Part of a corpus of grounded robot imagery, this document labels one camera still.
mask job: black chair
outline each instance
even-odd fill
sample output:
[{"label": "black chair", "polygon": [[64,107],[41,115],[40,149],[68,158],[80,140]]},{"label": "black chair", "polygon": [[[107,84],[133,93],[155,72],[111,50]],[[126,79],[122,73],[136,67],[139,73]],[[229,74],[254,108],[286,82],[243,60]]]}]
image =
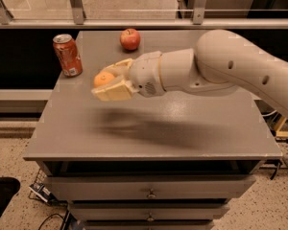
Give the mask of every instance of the black chair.
[{"label": "black chair", "polygon": [[17,179],[0,177],[0,218],[19,188],[20,182]]}]

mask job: red apple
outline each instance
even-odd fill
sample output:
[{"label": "red apple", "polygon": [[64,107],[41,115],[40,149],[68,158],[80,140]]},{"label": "red apple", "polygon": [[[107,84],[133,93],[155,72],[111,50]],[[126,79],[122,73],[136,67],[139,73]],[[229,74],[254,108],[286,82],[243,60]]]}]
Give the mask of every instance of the red apple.
[{"label": "red apple", "polygon": [[126,29],[121,33],[120,42],[126,50],[136,50],[140,41],[141,36],[136,29]]}]

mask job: soda can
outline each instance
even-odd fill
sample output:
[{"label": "soda can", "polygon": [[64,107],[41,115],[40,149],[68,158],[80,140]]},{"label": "soda can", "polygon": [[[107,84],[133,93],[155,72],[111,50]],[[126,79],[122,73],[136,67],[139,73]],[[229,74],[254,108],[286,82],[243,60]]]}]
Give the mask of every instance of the soda can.
[{"label": "soda can", "polygon": [[58,34],[53,39],[54,49],[60,61],[60,67],[66,77],[75,77],[82,73],[83,67],[75,40],[70,34]]}]

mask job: orange fruit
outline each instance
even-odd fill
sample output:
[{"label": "orange fruit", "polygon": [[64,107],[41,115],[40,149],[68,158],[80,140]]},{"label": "orange fruit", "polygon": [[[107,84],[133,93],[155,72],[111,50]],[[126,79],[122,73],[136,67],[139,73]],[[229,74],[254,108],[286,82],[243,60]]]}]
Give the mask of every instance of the orange fruit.
[{"label": "orange fruit", "polygon": [[114,79],[115,79],[115,77],[113,74],[111,74],[109,72],[100,72],[94,78],[94,87],[95,88],[100,87],[102,85],[105,85],[105,84],[111,82]]}]

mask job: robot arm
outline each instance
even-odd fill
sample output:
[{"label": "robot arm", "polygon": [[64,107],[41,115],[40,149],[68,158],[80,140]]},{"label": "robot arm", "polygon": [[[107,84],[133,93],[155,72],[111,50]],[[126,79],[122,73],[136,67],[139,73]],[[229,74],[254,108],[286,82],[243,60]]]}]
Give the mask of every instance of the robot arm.
[{"label": "robot arm", "polygon": [[115,80],[92,90],[102,101],[126,100],[136,92],[153,97],[177,90],[217,96],[241,86],[288,119],[288,62],[229,31],[207,32],[195,49],[148,53],[130,59],[126,67],[114,64],[103,71],[110,71]]}]

